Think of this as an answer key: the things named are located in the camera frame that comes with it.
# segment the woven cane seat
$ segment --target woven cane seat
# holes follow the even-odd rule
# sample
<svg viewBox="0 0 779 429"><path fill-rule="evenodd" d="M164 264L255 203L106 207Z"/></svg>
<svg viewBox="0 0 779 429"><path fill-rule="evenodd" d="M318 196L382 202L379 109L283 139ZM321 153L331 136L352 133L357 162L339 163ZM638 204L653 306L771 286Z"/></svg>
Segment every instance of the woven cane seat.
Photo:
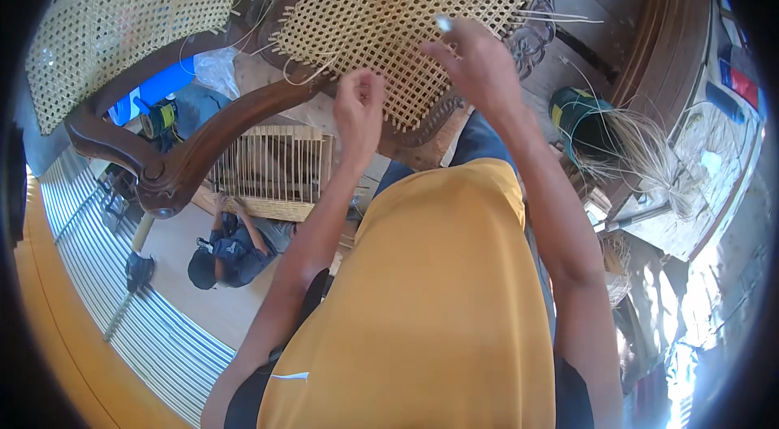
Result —
<svg viewBox="0 0 779 429"><path fill-rule="evenodd" d="M342 75L370 67L386 77L385 121L414 130L450 88L418 44L440 39L433 15L476 18L506 37L528 0L297 0L280 20L273 51Z"/></svg>
<svg viewBox="0 0 779 429"><path fill-rule="evenodd" d="M75 106L153 51L224 25L232 3L52 0L25 65L41 133L51 133Z"/></svg>

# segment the dark shirt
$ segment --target dark shirt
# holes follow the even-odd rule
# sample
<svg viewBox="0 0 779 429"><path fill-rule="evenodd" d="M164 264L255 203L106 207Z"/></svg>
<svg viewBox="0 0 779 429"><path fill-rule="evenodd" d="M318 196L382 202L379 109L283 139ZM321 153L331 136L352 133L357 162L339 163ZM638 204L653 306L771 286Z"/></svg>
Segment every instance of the dark shirt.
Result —
<svg viewBox="0 0 779 429"><path fill-rule="evenodd" d="M242 287L251 282L278 255L263 232L257 231L268 248L268 254L254 248L245 224L240 224L229 237L225 236L224 230L211 231L208 242L213 245L215 252L220 252L217 257L224 265L222 282L230 287Z"/></svg>

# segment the carved wooden chair frame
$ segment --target carved wooden chair frame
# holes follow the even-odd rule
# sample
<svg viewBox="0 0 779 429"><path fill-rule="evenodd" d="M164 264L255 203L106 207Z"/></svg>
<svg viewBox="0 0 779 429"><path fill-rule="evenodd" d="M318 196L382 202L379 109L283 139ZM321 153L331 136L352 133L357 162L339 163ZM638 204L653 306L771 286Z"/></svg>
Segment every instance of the carved wooden chair frame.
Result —
<svg viewBox="0 0 779 429"><path fill-rule="evenodd" d="M268 37L279 29L278 20L284 7L294 6L295 2L278 0L265 22L256 30L257 37L249 37L245 50L253 52L267 45ZM240 0L236 10L245 15L250 3L251 0ZM554 0L532 0L530 9L553 12ZM553 23L539 23L528 22L506 40L521 78L526 78L540 64L545 47L555 37ZM192 200L222 152L248 128L278 112L305 103L319 91L335 96L335 83L323 76L317 76L305 85L293 85L287 81L269 84L224 107L184 143L167 153L156 151L141 137L101 119L129 90L155 73L182 58L227 46L250 31L245 22L235 17L230 18L226 29L226 33L217 35L211 32L194 34L187 38L186 44L178 40L150 54L112 79L65 120L75 151L86 157L118 163L132 172L138 179L136 193L141 206L157 218L165 219L178 214ZM279 69L286 63L286 59L269 50L260 54ZM290 64L288 67L293 67L291 80L294 82L303 82L313 73L310 67ZM379 151L415 167L415 151L424 147L448 120L463 120L465 105L465 100L452 90L443 96L417 130L401 133L385 126Z"/></svg>

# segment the spool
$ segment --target spool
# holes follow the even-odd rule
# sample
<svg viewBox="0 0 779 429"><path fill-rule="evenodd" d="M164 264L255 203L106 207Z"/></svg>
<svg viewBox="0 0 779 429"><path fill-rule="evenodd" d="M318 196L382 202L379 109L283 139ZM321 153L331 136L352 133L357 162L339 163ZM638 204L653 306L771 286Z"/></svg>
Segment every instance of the spool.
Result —
<svg viewBox="0 0 779 429"><path fill-rule="evenodd" d="M141 115L141 125L143 133L149 138L154 139L160 136L170 125L176 121L177 117L176 103L173 100L163 99L159 103L149 108L149 114Z"/></svg>
<svg viewBox="0 0 779 429"><path fill-rule="evenodd" d="M599 162L617 164L622 144L602 113L612 109L607 101L571 87L562 88L551 97L549 116L561 131L566 154L577 165L574 149Z"/></svg>

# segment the corrugated metal wall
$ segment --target corrugated metal wall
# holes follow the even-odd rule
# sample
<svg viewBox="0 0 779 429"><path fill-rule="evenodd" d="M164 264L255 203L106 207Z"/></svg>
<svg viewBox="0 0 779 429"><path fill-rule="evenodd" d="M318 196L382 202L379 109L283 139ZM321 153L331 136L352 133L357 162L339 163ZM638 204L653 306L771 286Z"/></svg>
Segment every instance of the corrugated metal wall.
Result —
<svg viewBox="0 0 779 429"><path fill-rule="evenodd" d="M125 260L136 224L115 234L103 225L103 190L86 161L68 148L41 177L52 234L65 268L92 318L105 332L126 294ZM198 427L217 376L235 355L153 289L136 294L111 345L166 404Z"/></svg>

